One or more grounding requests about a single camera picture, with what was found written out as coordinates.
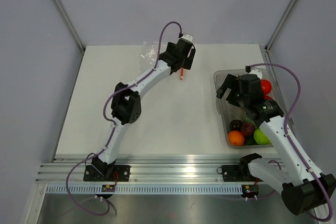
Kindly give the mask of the clear orange zip top bag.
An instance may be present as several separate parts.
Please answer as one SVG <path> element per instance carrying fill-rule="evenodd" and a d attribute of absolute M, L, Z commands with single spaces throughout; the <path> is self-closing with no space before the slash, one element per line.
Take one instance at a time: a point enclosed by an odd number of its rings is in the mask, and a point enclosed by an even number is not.
<path fill-rule="evenodd" d="M 160 43 L 143 44 L 139 59 L 141 75 L 136 80 L 137 84 L 156 78 L 161 81 L 183 67 L 186 55 L 174 43 L 169 42 L 167 47 L 166 52 L 160 53 Z"/>

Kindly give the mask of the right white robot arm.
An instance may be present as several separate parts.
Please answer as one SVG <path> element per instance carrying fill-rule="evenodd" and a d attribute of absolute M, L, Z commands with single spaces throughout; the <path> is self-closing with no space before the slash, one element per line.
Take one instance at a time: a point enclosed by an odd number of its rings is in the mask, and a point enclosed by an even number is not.
<path fill-rule="evenodd" d="M 287 209 L 299 215 L 313 208 L 330 203 L 335 191 L 335 177 L 325 174 L 303 150 L 283 111 L 273 99 L 266 100 L 261 79 L 256 74 L 234 76 L 228 74 L 217 89 L 221 99 L 229 91 L 226 101 L 244 109 L 271 141 L 286 171 L 271 166 L 261 155 L 252 153 L 240 158 L 239 176 L 244 180 L 258 178 L 281 195 Z"/>

